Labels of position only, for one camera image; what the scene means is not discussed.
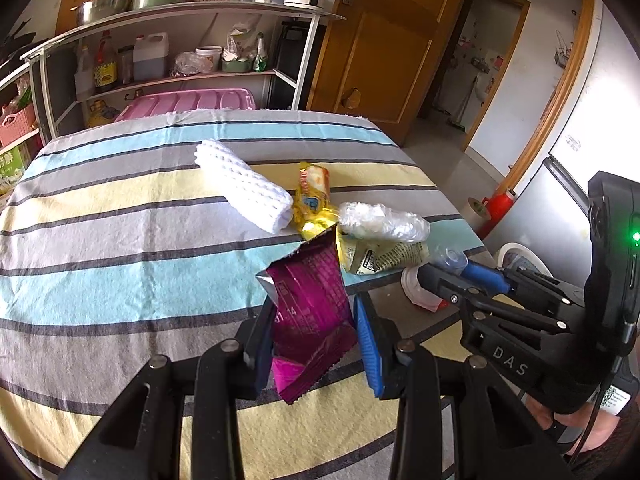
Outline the person's right hand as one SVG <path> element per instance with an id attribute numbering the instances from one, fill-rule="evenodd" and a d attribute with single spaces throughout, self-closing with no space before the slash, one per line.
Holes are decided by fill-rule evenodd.
<path id="1" fill-rule="evenodd" d="M 529 413 L 532 414 L 536 422 L 538 422 L 538 425 L 541 426 L 542 430 L 548 430 L 556 422 L 563 426 L 586 430 L 593 408 L 591 403 L 587 403 L 573 414 L 553 414 L 550 408 L 540 404 L 531 396 L 525 397 L 525 405 Z M 584 451 L 592 451 L 600 448 L 600 446 L 604 445 L 605 442 L 612 437 L 616 429 L 623 427 L 623 422 L 631 420 L 637 415 L 637 412 L 638 406 L 635 403 L 628 405 L 618 415 L 612 415 L 605 410 L 600 410 L 582 449 Z"/>

